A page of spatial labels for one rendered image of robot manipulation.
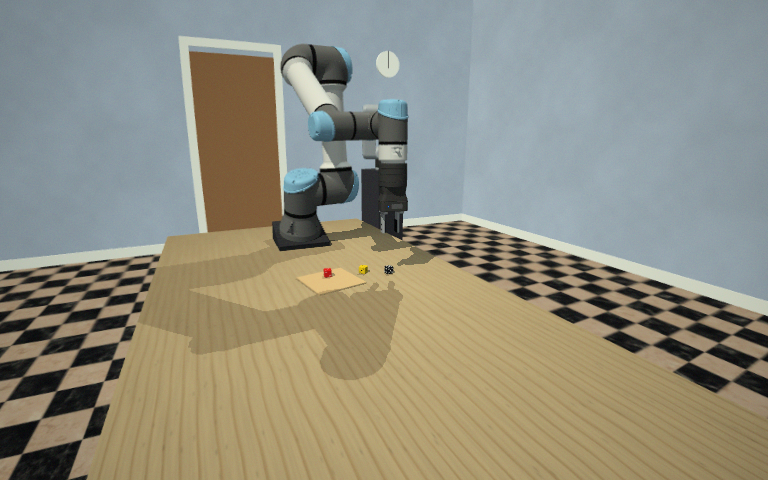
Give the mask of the tan flat mat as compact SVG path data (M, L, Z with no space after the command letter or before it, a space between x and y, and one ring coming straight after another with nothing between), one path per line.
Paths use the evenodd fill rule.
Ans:
M296 279L319 296L367 283L342 268L332 269L332 277L324 277L323 271Z

